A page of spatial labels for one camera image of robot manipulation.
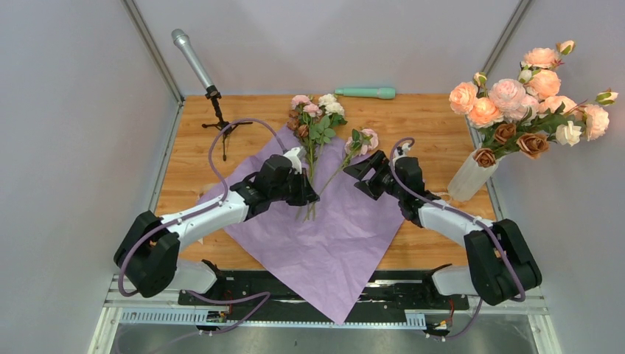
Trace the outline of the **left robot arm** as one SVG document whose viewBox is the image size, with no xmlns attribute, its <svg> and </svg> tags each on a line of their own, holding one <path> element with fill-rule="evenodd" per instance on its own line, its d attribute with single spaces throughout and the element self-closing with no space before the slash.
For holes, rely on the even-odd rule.
<svg viewBox="0 0 625 354">
<path fill-rule="evenodd" d="M 274 202 L 302 207 L 318 201 L 304 160 L 304 149 L 295 147 L 270 156 L 259 171 L 207 202 L 161 217 L 151 211 L 138 215 L 114 254 L 121 279 L 144 298 L 176 289 L 198 293 L 209 305 L 220 303 L 226 285 L 216 271 L 204 261 L 179 260 L 179 254 L 212 232 L 267 212 Z"/>
</svg>

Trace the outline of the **pink and purple wrapping paper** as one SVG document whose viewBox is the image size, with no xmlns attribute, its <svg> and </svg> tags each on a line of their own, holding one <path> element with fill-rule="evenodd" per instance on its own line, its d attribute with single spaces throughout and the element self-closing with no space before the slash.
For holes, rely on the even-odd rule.
<svg viewBox="0 0 625 354">
<path fill-rule="evenodd" d="M 288 288 L 338 325 L 346 321 L 362 290 L 404 222 L 397 200 L 371 199 L 345 173 L 336 173 L 345 140 L 324 146 L 314 172 L 320 195 L 315 218 L 305 208 L 271 204 L 249 221 L 224 231 Z"/>
</svg>

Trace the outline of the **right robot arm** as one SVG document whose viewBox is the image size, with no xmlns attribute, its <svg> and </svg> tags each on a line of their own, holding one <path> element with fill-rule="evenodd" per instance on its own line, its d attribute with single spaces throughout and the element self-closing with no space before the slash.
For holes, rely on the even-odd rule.
<svg viewBox="0 0 625 354">
<path fill-rule="evenodd" d="M 343 171 L 368 197 L 395 197 L 405 220 L 464 248 L 466 266 L 443 265 L 428 275 L 429 282 L 420 289 L 427 306 L 439 308 L 451 295 L 477 296 L 492 306 L 522 302 L 527 291 L 542 284 L 542 273 L 519 226 L 509 219 L 491 221 L 467 214 L 434 195 L 425 186 L 416 157 L 401 153 L 389 159 L 377 151 Z"/>
</svg>

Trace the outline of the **pink flower bouquet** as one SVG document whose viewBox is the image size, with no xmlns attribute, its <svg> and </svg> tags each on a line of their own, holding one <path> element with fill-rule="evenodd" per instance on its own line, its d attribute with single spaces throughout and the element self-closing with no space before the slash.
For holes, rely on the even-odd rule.
<svg viewBox="0 0 625 354">
<path fill-rule="evenodd" d="M 307 176 L 312 186 L 324 148 L 337 136 L 336 129 L 346 123 L 344 107 L 336 94 L 319 98 L 299 94 L 291 99 L 287 127 L 305 150 Z"/>
</svg>

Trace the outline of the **brown rose stem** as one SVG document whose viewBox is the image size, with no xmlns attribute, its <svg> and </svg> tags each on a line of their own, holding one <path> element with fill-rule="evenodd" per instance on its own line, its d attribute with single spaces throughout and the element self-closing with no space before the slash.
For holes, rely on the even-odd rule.
<svg viewBox="0 0 625 354">
<path fill-rule="evenodd" d="M 479 167 L 495 166 L 504 156 L 516 152 L 538 159 L 549 150 L 550 136 L 542 131 L 534 132 L 529 126 L 502 122 L 479 131 L 483 141 L 471 155 Z"/>
</svg>

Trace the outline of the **large pink rose stem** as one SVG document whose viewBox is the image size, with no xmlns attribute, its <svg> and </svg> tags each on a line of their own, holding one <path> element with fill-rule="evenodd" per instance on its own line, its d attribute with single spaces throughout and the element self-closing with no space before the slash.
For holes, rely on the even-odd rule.
<svg viewBox="0 0 625 354">
<path fill-rule="evenodd" d="M 347 139 L 344 145 L 344 155 L 342 162 L 339 164 L 335 172 L 328 178 L 318 195 L 321 195 L 329 186 L 330 182 L 339 174 L 343 168 L 347 167 L 355 157 L 365 156 L 376 149 L 379 145 L 378 134 L 371 128 L 353 129 L 352 135 Z"/>
</svg>

